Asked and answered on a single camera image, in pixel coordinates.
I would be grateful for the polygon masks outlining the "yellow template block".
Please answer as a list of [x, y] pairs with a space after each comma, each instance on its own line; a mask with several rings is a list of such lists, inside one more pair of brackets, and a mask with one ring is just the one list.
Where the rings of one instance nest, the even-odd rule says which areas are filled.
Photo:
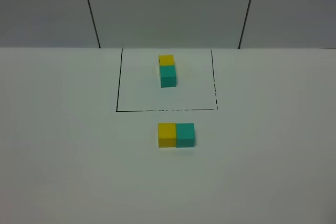
[[159, 55], [159, 66], [173, 66], [175, 65], [173, 55]]

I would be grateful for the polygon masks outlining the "teal template block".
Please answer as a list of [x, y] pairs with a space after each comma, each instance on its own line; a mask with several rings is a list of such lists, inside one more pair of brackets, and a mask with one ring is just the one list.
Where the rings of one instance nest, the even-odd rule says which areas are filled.
[[161, 88], [175, 87], [177, 85], [175, 65], [160, 66]]

